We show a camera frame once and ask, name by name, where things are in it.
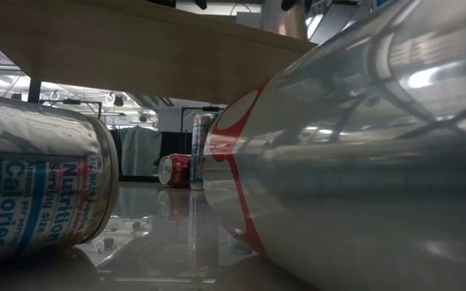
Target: nutrition facts label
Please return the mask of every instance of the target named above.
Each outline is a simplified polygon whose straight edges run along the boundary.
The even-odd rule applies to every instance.
[[[0,257],[79,243],[95,229],[103,215],[95,212],[97,170],[91,157],[0,161]]]

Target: aluminum can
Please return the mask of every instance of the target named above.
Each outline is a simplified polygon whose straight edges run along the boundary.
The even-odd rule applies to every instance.
[[[225,229],[317,289],[466,290],[466,1],[390,2],[253,88],[203,178]]]
[[[193,119],[192,167],[190,169],[190,188],[192,190],[204,190],[202,186],[204,145],[210,127],[217,116],[217,113],[197,113]]]
[[[114,207],[118,167],[98,119],[0,97],[0,260],[94,238]]]
[[[190,163],[189,154],[171,154],[159,161],[159,182],[171,188],[189,188]]]
[[[158,194],[159,215],[169,221],[185,221],[189,215],[190,190],[166,189]]]

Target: silver can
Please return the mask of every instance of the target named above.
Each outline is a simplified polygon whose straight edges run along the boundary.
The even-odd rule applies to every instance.
[[[118,167],[98,119],[0,98],[0,260],[94,238],[116,201]]]
[[[193,119],[192,166],[190,167],[190,188],[192,190],[204,190],[202,186],[204,145],[211,125],[217,116],[217,113],[197,113]]]

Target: can lid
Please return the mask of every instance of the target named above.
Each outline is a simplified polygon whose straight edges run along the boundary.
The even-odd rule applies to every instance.
[[[215,118],[217,118],[217,116],[217,113],[197,113],[193,119],[193,126],[195,127],[211,125],[214,122]]]
[[[159,161],[158,176],[159,182],[162,184],[166,185],[170,182],[170,178],[172,177],[172,161],[170,156],[163,157]]]
[[[120,164],[118,163],[118,152],[116,145],[114,144],[114,140],[112,139],[111,132],[107,129],[105,124],[100,120],[99,118],[96,118],[94,116],[88,117],[87,118],[91,124],[95,127],[95,130],[100,131],[103,133],[105,136],[105,139],[107,140],[108,147],[109,147],[109,155],[111,156],[111,189],[110,189],[110,195],[108,198],[108,204],[107,208],[105,209],[105,214],[103,216],[102,221],[100,222],[100,225],[98,226],[98,229],[96,229],[95,233],[89,236],[87,239],[84,239],[80,243],[87,242],[94,237],[96,237],[98,234],[104,230],[105,226],[108,224],[109,219],[111,218],[110,212],[112,212],[116,206],[116,202],[118,200],[118,193],[120,192],[120,188],[118,186],[118,180],[119,180],[119,173],[120,173]]]

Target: metal pole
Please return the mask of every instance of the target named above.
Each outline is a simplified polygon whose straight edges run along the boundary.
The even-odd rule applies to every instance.
[[[95,104],[98,105],[98,119],[102,119],[102,103],[101,102],[96,102]]]
[[[28,102],[29,103],[39,103],[40,100],[40,84],[41,81],[32,78],[30,80],[30,90],[28,91]]]
[[[184,112],[187,110],[187,109],[193,109],[193,110],[199,110],[199,109],[203,109],[203,108],[190,108],[190,107],[182,107],[181,108],[181,127],[180,127],[180,133],[183,133],[183,125],[184,125]],[[180,151],[180,154],[185,154],[186,150],[186,133],[184,133],[184,137],[181,137],[179,136],[179,151]]]

